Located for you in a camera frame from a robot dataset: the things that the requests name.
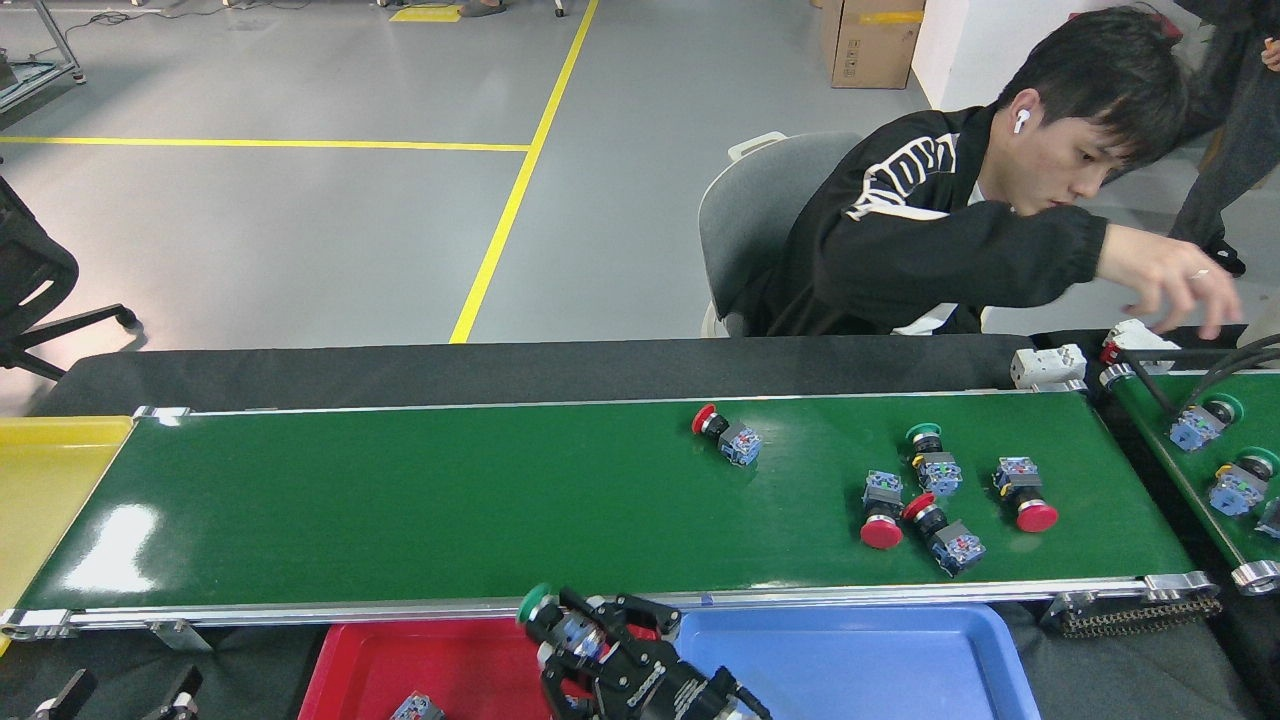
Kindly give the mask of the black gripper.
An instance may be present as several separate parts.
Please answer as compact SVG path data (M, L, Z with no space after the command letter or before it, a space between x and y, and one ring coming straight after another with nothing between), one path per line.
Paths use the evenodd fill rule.
M563 588L559 655L541 662L554 719L714 719L709 678L671 641L681 612L635 594L590 598ZM570 694L571 682L588 692Z

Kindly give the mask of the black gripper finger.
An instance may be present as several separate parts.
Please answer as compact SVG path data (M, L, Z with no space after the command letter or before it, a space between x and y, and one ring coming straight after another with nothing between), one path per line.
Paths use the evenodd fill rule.
M40 702L29 717L38 720L76 719L97 685L97 678L87 667L78 669L55 696Z
M204 684L204 674L198 666L189 665L169 689L166 697L142 716L142 719L198 719L197 694Z

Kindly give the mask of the person's right hand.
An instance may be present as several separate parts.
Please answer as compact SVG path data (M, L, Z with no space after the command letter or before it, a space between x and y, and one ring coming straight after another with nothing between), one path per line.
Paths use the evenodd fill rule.
M1198 336L1215 340L1224 325L1243 320L1235 278L1198 246L1128 225L1108 224L1103 234L1096 277L1128 287L1137 301L1133 316L1164 316L1151 322L1156 334L1183 325L1201 310Z

